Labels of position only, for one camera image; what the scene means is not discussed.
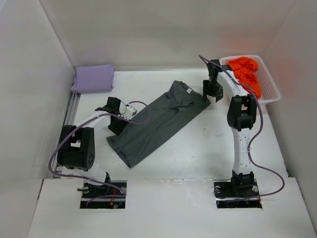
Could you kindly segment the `purple t-shirt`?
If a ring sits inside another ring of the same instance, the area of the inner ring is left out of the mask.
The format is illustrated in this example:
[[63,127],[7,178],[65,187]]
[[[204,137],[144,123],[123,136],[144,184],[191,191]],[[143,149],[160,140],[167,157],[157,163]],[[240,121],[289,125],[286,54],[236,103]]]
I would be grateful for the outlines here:
[[76,76],[70,91],[80,94],[111,91],[114,72],[112,64],[76,67]]

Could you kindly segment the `orange t-shirt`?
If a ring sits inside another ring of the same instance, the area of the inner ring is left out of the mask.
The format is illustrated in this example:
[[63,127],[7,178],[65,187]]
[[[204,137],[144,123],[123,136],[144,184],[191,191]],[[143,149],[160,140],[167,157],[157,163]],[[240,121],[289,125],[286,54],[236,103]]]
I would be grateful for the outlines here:
[[258,63],[248,57],[238,57],[231,59],[227,64],[232,68],[234,75],[240,84],[250,86],[256,97],[259,99],[262,96],[261,86],[256,76],[259,69]]

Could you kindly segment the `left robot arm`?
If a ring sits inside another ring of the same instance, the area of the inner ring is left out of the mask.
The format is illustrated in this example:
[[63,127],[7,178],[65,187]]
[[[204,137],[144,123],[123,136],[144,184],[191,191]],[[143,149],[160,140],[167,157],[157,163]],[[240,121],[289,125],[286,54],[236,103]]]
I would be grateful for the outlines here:
[[68,134],[74,132],[59,149],[57,163],[83,177],[88,177],[89,183],[95,185],[94,192],[102,198],[109,196],[111,185],[109,174],[95,163],[95,135],[104,128],[108,128],[116,135],[123,131],[128,124],[127,121],[135,116],[137,110],[129,104],[124,104],[124,110],[121,112],[121,104],[120,99],[109,97],[106,105],[96,108],[83,127],[79,125],[85,121],[78,125],[65,125],[59,139],[62,142]]

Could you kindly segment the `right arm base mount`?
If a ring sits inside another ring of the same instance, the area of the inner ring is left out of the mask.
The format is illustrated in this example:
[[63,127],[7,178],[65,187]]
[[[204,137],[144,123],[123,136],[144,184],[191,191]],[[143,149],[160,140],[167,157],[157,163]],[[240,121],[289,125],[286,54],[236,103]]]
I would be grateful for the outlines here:
[[251,188],[242,188],[236,192],[233,191],[229,180],[215,180],[213,184],[216,206],[219,209],[262,208],[256,181]]

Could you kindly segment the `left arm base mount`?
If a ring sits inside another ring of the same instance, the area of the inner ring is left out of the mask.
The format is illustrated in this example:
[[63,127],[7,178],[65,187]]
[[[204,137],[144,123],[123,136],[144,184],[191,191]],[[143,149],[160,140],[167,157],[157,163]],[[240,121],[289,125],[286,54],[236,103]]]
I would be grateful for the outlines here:
[[126,199],[120,189],[85,182],[81,192],[81,209],[125,209]]

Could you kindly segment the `grey t-shirt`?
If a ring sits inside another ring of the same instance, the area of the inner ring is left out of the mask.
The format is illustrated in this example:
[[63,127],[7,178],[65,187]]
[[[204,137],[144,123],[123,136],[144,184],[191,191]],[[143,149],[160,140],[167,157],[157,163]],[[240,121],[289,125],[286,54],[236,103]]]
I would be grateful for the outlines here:
[[132,168],[167,142],[205,110],[210,101],[181,81],[149,104],[151,120],[143,125],[128,124],[119,135],[107,138],[119,158]]

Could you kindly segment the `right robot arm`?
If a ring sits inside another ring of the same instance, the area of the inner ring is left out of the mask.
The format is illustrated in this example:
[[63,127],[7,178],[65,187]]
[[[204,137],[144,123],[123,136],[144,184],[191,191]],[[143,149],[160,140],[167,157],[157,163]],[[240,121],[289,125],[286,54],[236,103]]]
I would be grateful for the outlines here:
[[247,92],[234,78],[232,69],[220,65],[219,60],[204,59],[209,79],[203,81],[203,99],[208,96],[216,101],[223,98],[226,91],[230,98],[227,123],[234,138],[234,164],[230,181],[214,183],[216,198],[242,198],[249,196],[249,190],[255,186],[253,168],[248,155],[251,130],[256,122],[257,103],[254,96]]

